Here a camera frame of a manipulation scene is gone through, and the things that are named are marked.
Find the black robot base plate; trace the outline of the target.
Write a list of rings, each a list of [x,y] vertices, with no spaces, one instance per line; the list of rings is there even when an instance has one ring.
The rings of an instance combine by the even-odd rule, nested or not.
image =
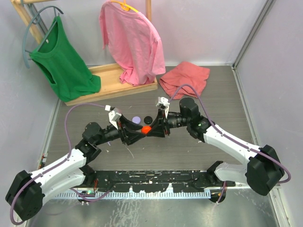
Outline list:
[[[209,187],[222,187],[215,175],[200,170],[162,171],[96,171],[85,177],[80,188],[96,187],[99,192],[146,193],[165,192],[172,186],[173,192],[203,192]]]

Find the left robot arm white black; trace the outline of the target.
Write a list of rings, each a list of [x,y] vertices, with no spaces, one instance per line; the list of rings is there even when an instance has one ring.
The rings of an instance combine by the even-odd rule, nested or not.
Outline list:
[[[22,170],[16,174],[5,197],[10,205],[10,221],[21,225],[57,194],[78,185],[92,186],[95,176],[82,169],[101,153],[98,145],[116,139],[131,145],[146,135],[143,126],[122,115],[105,129],[96,122],[89,123],[82,140],[65,156],[33,172]]]

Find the orange round charging case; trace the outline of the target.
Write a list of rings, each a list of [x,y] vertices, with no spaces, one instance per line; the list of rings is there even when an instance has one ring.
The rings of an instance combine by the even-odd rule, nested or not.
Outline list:
[[[151,126],[143,126],[141,128],[141,133],[147,135],[151,131],[151,129],[152,129]]]

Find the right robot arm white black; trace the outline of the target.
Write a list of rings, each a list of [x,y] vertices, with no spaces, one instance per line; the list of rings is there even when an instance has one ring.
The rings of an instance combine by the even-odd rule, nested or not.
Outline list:
[[[192,98],[180,100],[178,113],[169,112],[169,101],[164,97],[158,97],[156,106],[159,115],[152,123],[148,136],[156,129],[165,136],[170,129],[186,127],[194,139],[215,146],[240,162],[238,165],[223,161],[213,164],[207,175],[212,186],[219,186],[224,181],[244,183],[259,195],[266,196],[284,176],[285,171],[273,147],[250,144],[223,130],[200,114]]]

